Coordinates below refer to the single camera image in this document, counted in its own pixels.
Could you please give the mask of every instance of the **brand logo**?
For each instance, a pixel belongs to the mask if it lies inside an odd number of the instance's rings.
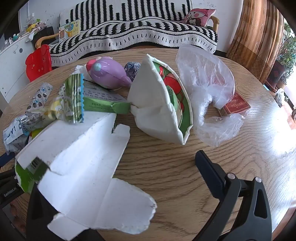
[[[4,194],[4,197],[7,197],[9,194],[13,193],[17,188],[14,187],[13,189],[11,189],[10,191],[8,191],[7,193]]]

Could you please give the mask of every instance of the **wooden table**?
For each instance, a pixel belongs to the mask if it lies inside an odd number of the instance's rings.
[[[104,55],[125,65],[128,61],[141,62],[146,53],[167,63],[178,73],[175,49],[124,50]],[[1,130],[13,118],[25,113],[29,101],[43,82],[54,87],[49,103],[75,66],[85,64],[89,59],[53,70],[19,91],[1,117]],[[139,130],[131,114],[118,115],[118,123],[131,127],[131,138],[114,176],[149,193],[156,200],[158,208],[147,231],[136,236],[117,231],[100,231],[107,241],[192,240],[218,204],[194,164],[194,155],[200,149],[213,162],[219,163],[225,172],[233,172],[238,178],[252,180],[255,176],[262,177],[269,199],[273,230],[285,215],[296,188],[296,136],[292,136],[281,109],[262,84],[239,64],[221,59],[232,71],[236,89],[250,104],[251,110],[238,136],[220,147],[205,145],[195,137],[193,131],[185,146],[167,143]],[[217,111],[210,107],[206,117],[217,115]],[[5,152],[3,144],[0,145],[0,152]],[[13,163],[10,162],[3,169],[9,169]],[[24,221],[28,201],[28,194],[17,199],[16,207]],[[240,202],[225,231],[230,229],[239,205]]]

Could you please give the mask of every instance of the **barcode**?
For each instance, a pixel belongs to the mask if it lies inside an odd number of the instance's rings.
[[[42,161],[39,158],[35,158],[31,164],[28,166],[28,170],[34,174],[36,172],[36,170],[38,169],[38,167],[40,166],[40,164],[42,163]]]

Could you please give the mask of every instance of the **red box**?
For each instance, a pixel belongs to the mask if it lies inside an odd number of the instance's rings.
[[[236,91],[234,92],[233,99],[227,103],[222,109],[218,110],[221,116],[238,113],[241,115],[247,115],[250,109],[250,105],[245,101],[243,97]]]

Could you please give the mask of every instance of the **pink toy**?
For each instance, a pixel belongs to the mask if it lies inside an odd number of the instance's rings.
[[[124,68],[110,57],[90,60],[86,69],[93,81],[104,88],[114,90],[131,86],[131,79],[126,76]]]

